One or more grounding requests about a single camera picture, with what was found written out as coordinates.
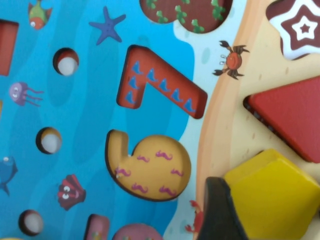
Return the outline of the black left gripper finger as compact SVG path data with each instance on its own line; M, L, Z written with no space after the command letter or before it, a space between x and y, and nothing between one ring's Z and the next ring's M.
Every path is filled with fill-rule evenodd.
M231 189L216 176L207 177L204 185L203 223L199 240L246 240L248 238L237 215Z

